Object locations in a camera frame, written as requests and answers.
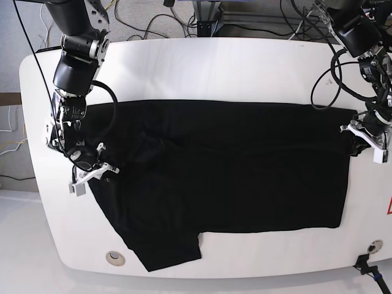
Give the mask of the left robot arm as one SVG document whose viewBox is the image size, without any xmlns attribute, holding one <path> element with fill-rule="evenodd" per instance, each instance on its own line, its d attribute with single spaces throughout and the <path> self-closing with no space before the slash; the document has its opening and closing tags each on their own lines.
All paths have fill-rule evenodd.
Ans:
<svg viewBox="0 0 392 294">
<path fill-rule="evenodd" d="M 388 162 L 391 143 L 391 41 L 387 32 L 365 8 L 376 8 L 377 1 L 315 1 L 314 10 L 342 49 L 334 54 L 330 71 L 334 72 L 339 58 L 347 53 L 357 59 L 360 74 L 375 91 L 365 97 L 349 89 L 342 78 L 332 74 L 339 88 L 365 103 L 365 111 L 353 116 L 341 131 L 358 137 L 357 150 L 374 150 L 373 161 Z"/>
</svg>

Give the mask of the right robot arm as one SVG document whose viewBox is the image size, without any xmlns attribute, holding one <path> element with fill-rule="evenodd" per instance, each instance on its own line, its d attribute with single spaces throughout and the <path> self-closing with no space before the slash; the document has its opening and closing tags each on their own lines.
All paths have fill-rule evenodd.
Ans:
<svg viewBox="0 0 392 294">
<path fill-rule="evenodd" d="M 50 97 L 50 120 L 46 125 L 46 144 L 63 153 L 73 164 L 71 190 L 106 171 L 119 172 L 104 162 L 104 137 L 114 128 L 118 100 L 114 92 L 96 80 L 110 44 L 109 19 L 100 1 L 44 1 L 62 32 L 61 57 Z M 93 87 L 106 90 L 113 100 L 113 116 L 93 142 L 81 134 L 81 121 L 87 113 L 86 96 Z"/>
</svg>

